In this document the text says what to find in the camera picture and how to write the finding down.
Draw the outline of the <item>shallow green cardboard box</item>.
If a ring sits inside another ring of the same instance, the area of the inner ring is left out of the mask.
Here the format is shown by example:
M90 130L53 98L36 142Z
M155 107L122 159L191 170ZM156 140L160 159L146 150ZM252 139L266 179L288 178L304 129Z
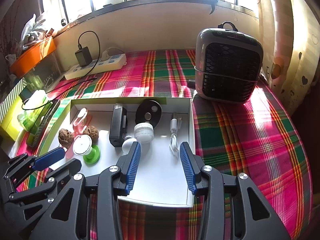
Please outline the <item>shallow green cardboard box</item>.
M134 135L135 114L143 98L92 98L63 100L50 120L38 155L59 146L58 132L65 128L73 130L72 122L82 108L88 110L92 119L90 125L99 131L98 146L100 158L96 164L82 164L80 172L85 176L99 174L114 165L124 154L120 147L113 147L109 141L110 125L114 105L122 104L127 110L127 133ZM161 206L192 207L194 197L188 190L183 167L178 153L170 150L170 120L176 114L182 124L177 133L177 141L188 142L195 150L195 132L192 101L188 98L157 98L161 105L162 116L154 129L154 139L142 145L140 163L132 191L122 200L127 202Z

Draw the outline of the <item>black round disc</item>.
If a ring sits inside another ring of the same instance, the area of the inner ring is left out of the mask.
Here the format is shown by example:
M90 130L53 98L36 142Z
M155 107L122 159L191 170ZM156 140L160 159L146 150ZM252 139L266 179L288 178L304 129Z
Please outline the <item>black round disc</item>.
M136 110L135 123L147 122L155 128L159 124L161 116L161 105L155 100L145 99Z

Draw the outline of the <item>green tissue pack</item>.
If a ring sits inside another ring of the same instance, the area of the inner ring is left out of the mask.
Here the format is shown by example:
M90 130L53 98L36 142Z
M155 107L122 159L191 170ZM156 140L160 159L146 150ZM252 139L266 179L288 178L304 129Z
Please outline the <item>green tissue pack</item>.
M21 127L27 132L31 130L41 113L44 104L49 101L45 90L36 90L33 95L22 104L22 110L17 116Z

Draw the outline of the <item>heart patterned curtain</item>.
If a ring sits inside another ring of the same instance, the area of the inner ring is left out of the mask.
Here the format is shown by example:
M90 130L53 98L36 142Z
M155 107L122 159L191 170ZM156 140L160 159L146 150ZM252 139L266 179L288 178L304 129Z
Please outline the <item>heart patterned curtain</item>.
M289 114L319 80L319 22L305 0L258 0L263 74Z

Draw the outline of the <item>white mushroom-shaped knob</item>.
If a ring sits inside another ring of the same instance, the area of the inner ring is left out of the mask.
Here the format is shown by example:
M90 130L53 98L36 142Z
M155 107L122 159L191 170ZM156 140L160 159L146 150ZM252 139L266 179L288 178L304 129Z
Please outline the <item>white mushroom-shaped knob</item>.
M137 142L136 138L134 138L134 137L132 137L130 135L127 135L125 137L125 140L124 140L124 142L122 144L122 147L121 147L124 154L128 154L129 153L130 148L131 148L131 146L132 146L132 144L134 142Z

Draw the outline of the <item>orange storage tray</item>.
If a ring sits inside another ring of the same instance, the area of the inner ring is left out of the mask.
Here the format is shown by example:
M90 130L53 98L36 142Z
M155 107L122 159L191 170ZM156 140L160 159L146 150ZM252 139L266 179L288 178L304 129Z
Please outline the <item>orange storage tray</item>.
M17 77L22 77L31 68L36 67L40 61L56 50L56 45L52 37L45 38L41 42L31 46L26 50L11 66L10 72Z

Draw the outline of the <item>walnut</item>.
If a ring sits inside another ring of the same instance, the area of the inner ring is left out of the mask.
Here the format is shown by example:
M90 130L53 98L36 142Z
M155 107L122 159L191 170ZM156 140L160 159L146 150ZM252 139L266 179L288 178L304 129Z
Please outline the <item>walnut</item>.
M95 126L87 126L85 130L83 131L84 135L90 136L92 139L92 142L96 144L99 139L99 130Z
M74 134L67 129L60 129L58 134L58 140L62 147L69 149L74 142Z

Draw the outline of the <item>black power adapter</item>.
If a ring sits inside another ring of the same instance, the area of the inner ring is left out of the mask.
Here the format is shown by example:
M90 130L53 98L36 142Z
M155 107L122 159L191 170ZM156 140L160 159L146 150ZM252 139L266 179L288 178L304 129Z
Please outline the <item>black power adapter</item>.
M76 59L80 67L89 65L93 60L88 47L78 45L78 50L75 52Z

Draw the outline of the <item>pink clip with teal pad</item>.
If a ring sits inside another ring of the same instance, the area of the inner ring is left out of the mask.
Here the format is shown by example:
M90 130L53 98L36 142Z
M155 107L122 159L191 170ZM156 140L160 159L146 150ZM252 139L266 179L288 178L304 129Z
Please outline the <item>pink clip with teal pad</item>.
M76 119L73 121L73 126L84 126L87 121L88 110L87 108L82 108L78 113Z

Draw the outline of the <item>black smartphone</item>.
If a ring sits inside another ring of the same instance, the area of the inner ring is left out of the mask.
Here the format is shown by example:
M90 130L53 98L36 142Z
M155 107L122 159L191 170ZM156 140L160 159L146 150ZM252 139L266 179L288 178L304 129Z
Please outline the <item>black smartphone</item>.
M46 127L55 111L58 109L59 105L60 100L54 99L52 102L43 107L27 137L26 143L29 148L35 149L38 147L40 139L44 135Z

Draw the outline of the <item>yellow green box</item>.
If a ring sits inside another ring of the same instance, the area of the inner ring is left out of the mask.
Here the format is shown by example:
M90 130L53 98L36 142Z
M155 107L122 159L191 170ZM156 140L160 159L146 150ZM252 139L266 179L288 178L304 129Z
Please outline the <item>yellow green box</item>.
M26 85L27 82L22 78L1 103L1 136L4 139L16 141L23 129L17 120L17 116L22 106L20 93Z

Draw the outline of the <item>walnut in box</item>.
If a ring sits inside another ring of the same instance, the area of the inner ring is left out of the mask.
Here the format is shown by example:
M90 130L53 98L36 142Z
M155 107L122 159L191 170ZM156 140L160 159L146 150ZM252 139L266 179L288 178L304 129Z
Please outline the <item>walnut in box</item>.
M99 139L99 130L95 126L87 126L85 130L83 131L84 135L90 136L92 139L92 142L96 144Z

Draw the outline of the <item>white power strip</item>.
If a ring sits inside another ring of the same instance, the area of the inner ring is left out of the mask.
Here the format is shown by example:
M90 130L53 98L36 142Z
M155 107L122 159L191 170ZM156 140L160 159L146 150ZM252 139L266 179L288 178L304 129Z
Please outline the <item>white power strip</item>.
M96 64L97 60L93 60L91 64L81 67L80 65L75 65L71 67L65 74L64 77L66 80L71 80L77 77L83 77L89 74L99 74L103 72L109 72L113 70L119 70L122 66L126 65L126 55L118 54L110 56L105 61L101 59Z

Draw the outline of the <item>black rectangular device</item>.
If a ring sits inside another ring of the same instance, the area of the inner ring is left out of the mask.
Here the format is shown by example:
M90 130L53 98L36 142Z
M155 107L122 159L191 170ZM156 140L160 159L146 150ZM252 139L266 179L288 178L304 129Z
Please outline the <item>black rectangular device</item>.
M127 110L122 104L115 104L113 108L109 140L112 146L121 147L127 133Z

